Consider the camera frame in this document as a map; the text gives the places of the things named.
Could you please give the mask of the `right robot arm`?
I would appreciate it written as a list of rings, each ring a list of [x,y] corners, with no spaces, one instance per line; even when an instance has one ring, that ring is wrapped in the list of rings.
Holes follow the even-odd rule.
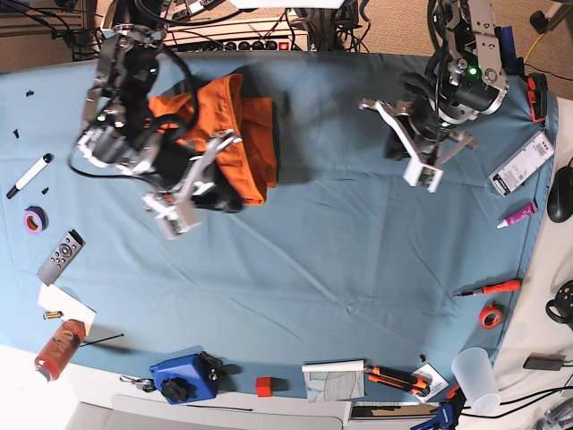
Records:
[[[218,125],[207,133],[204,148],[181,144],[198,125],[203,110],[192,73],[184,60],[167,46],[160,32],[169,21],[158,7],[134,4],[128,23],[114,26],[102,42],[92,86],[82,114],[78,151],[96,168],[116,168],[117,179],[150,186],[142,196],[146,211],[168,239],[175,239],[200,223],[198,211],[236,213],[243,200],[225,178],[217,161],[220,153],[241,142],[232,126]],[[182,72],[187,88],[188,114],[155,115],[149,93],[165,55]]]

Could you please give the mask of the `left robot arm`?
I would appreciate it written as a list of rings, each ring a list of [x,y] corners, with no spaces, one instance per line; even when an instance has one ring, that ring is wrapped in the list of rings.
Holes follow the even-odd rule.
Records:
[[[495,113],[509,89],[488,1],[431,1],[426,21],[434,52],[424,73],[402,73],[411,101],[363,99],[394,133],[390,159],[406,159],[404,180],[436,192],[444,165],[475,147],[466,122]]]

